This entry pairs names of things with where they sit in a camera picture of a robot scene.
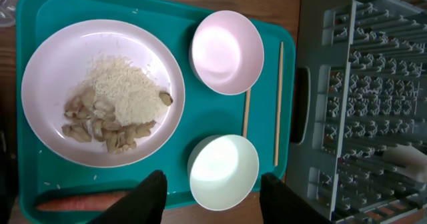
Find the rice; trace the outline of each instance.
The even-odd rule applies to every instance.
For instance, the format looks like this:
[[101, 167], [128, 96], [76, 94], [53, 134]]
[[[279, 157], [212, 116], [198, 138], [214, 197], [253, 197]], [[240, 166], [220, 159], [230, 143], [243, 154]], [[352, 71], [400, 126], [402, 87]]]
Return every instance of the rice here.
[[113, 104], [122, 125], [150, 122], [166, 113], [167, 106], [159, 97], [163, 89], [140, 68], [131, 67], [127, 57], [101, 55], [92, 64], [78, 89], [92, 86], [95, 100], [106, 99]]

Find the food pile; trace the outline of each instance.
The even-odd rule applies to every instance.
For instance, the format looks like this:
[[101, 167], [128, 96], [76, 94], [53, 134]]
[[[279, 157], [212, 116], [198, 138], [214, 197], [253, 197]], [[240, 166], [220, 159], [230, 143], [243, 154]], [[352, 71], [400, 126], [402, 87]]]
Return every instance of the food pile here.
[[86, 80], [64, 106], [71, 122], [62, 126], [65, 136], [80, 143], [106, 143], [109, 153], [136, 148], [135, 139], [151, 135], [155, 118], [167, 111], [173, 100], [123, 57], [101, 57]]

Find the bowl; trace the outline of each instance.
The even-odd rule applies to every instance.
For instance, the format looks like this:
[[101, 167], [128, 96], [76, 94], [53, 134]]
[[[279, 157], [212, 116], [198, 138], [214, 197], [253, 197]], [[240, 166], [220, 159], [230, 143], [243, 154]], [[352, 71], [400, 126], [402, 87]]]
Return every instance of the bowl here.
[[239, 204], [258, 178], [260, 162], [252, 143], [239, 135], [202, 140], [188, 161], [189, 186], [204, 208], [223, 211]]
[[189, 60], [197, 78], [210, 89], [237, 95], [260, 77], [264, 46], [248, 18], [234, 11], [217, 11], [196, 29]]
[[[89, 60], [97, 55], [128, 57], [173, 99], [151, 135], [136, 139], [136, 149], [121, 154], [108, 153], [105, 142], [94, 138], [78, 143], [61, 130], [69, 123], [63, 112], [70, 90], [85, 79]], [[183, 113], [185, 86], [177, 61], [158, 38], [129, 23], [100, 19], [70, 25], [42, 42], [25, 68], [21, 98], [29, 126], [54, 153], [85, 166], [119, 167], [145, 159], [171, 137]]]

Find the wooden table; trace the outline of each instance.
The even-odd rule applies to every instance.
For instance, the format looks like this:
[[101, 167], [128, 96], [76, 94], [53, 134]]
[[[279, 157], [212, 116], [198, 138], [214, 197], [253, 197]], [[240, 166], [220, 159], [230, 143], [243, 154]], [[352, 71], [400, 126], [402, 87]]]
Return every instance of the wooden table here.
[[[213, 10], [229, 9], [249, 18], [281, 25], [296, 42], [300, 0], [171, 0]], [[0, 115], [7, 123], [9, 148], [16, 150], [15, 28], [0, 28]], [[10, 224], [28, 223], [15, 204]], [[212, 212], [198, 205], [165, 211], [162, 223], [262, 223], [258, 194], [251, 193], [229, 211]]]

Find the peeled peanut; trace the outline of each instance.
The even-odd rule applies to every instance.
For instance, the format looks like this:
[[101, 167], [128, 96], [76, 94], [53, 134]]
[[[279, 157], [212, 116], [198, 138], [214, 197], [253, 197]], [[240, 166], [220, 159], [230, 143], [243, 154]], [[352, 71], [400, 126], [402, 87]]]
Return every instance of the peeled peanut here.
[[116, 123], [113, 121], [104, 121], [102, 123], [102, 128], [107, 129], [109, 131], [118, 131], [121, 128], [120, 123]]
[[114, 150], [113, 154], [120, 154], [123, 153], [125, 150], [123, 149], [123, 147], [117, 148], [116, 150]]
[[107, 144], [107, 151], [109, 153], [115, 153], [115, 150], [117, 149], [117, 134], [116, 133], [109, 133], [107, 134], [109, 138], [106, 138], [106, 144]]
[[93, 87], [86, 87], [80, 95], [81, 102], [87, 108], [92, 108], [95, 99], [95, 89]]
[[135, 130], [135, 138], [148, 137], [151, 135], [151, 131], [147, 128], [146, 125], [141, 124], [137, 126]]
[[151, 129], [151, 128], [153, 128], [153, 127], [154, 127], [154, 125], [155, 125], [155, 121], [153, 120], [153, 121], [150, 121], [150, 122], [144, 123], [144, 125], [145, 125], [148, 129]]
[[64, 133], [65, 136], [71, 137], [70, 132], [71, 132], [71, 126], [70, 125], [63, 125], [62, 126], [62, 133]]
[[117, 147], [123, 147], [124, 145], [126, 145], [125, 133], [121, 132], [117, 137]]
[[102, 133], [102, 120], [94, 119], [91, 123], [93, 137], [98, 141], [105, 141]]
[[130, 147], [131, 147], [132, 149], [135, 149], [135, 148], [136, 148], [136, 141], [132, 141], [132, 143], [131, 143]]
[[105, 113], [113, 113], [115, 111], [115, 107], [108, 101], [104, 101], [104, 100], [97, 100], [93, 104], [93, 107]]
[[92, 136], [87, 131], [84, 123], [80, 123], [79, 125], [74, 125], [72, 130], [75, 131], [79, 136], [84, 140], [84, 142], [91, 142]]
[[160, 91], [159, 97], [163, 104], [165, 104], [167, 107], [169, 107], [173, 103], [171, 95], [165, 91]]
[[77, 118], [77, 114], [79, 113], [82, 105], [83, 103], [79, 96], [73, 97], [64, 106], [64, 116], [69, 119]]
[[76, 131], [71, 131], [71, 137], [80, 143], [90, 142], [85, 134], [78, 133]]
[[106, 112], [101, 111], [101, 110], [94, 110], [93, 115], [95, 117], [102, 119], [102, 120], [105, 120], [105, 121], [110, 121], [110, 122], [115, 121], [114, 113], [106, 113]]
[[82, 107], [79, 112], [77, 112], [77, 119], [88, 119], [91, 115], [91, 111], [87, 107]]
[[132, 144], [133, 140], [135, 139], [136, 136], [136, 125], [130, 125], [126, 128], [125, 130], [125, 138], [126, 138], [126, 143], [127, 144]]
[[109, 139], [113, 135], [113, 131], [108, 131], [107, 129], [102, 128], [102, 137], [104, 139]]

